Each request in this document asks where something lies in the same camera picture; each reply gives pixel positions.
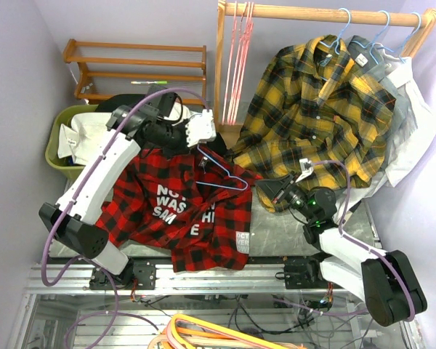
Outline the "light blue wire hanger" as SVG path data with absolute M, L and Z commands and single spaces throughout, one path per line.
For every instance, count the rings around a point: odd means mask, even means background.
M 238 182 L 240 182 L 242 184 L 242 186 L 239 186 L 239 185 L 232 186 L 232 185 L 219 184 L 218 182 L 197 181 L 196 183 L 198 185 L 205 185 L 205 186 L 209 186 L 209 187 L 213 187 L 213 188 L 223 188 L 223 189 L 234 190 L 234 191 L 239 191 L 239 192 L 244 192 L 245 190 L 249 189 L 249 183 L 247 181 L 245 181 L 243 178 L 241 178 L 239 176 L 231 174 L 229 169 L 227 169 L 220 162 L 218 162 L 218 160 L 216 160 L 210 153 L 207 153 L 201 147 L 201 145 L 197 145 L 196 149 L 203 156 L 204 159 L 210 161 L 216 167 L 221 169 L 222 177 L 224 179 L 237 180 Z

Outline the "red black plaid shirt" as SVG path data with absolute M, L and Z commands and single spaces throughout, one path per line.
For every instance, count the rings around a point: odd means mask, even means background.
M 212 268 L 241 270 L 248 262 L 251 188 L 259 175 L 202 147 L 249 183 L 244 192 L 198 185 L 197 181 L 242 186 L 224 179 L 221 169 L 196 150 L 166 157 L 143 150 L 123 170 L 113 198 L 96 222 L 120 247 L 128 241 L 167 249 L 176 272 Z

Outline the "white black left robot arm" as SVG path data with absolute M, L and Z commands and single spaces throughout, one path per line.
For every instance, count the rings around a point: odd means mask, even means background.
M 120 106 L 112 112 L 107 131 L 95 155 L 72 186 L 54 204 L 45 203 L 39 217 L 49 231 L 41 260 L 41 274 L 47 274 L 49 248 L 54 240 L 86 258 L 108 273 L 118 289 L 127 288 L 134 278 L 133 263 L 108 238 L 96 222 L 102 204 L 128 163 L 144 143 L 172 151 L 186 151 L 214 140 L 216 130 L 209 106 L 185 121 L 166 121 L 177 88 L 160 89 L 134 107 Z

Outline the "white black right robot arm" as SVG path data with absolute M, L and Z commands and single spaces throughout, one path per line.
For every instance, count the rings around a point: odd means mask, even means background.
M 390 326 L 412 321 L 428 308 L 426 296 L 407 255 L 364 243 L 334 221 L 336 194 L 327 187 L 303 190 L 300 182 L 308 178 L 315 163 L 300 160 L 301 174 L 258 180 L 257 188 L 274 205 L 288 204 L 304 218 L 304 237 L 327 256 L 305 271 L 307 282 L 316 288 L 329 281 L 341 286 L 364 302 L 379 325 Z

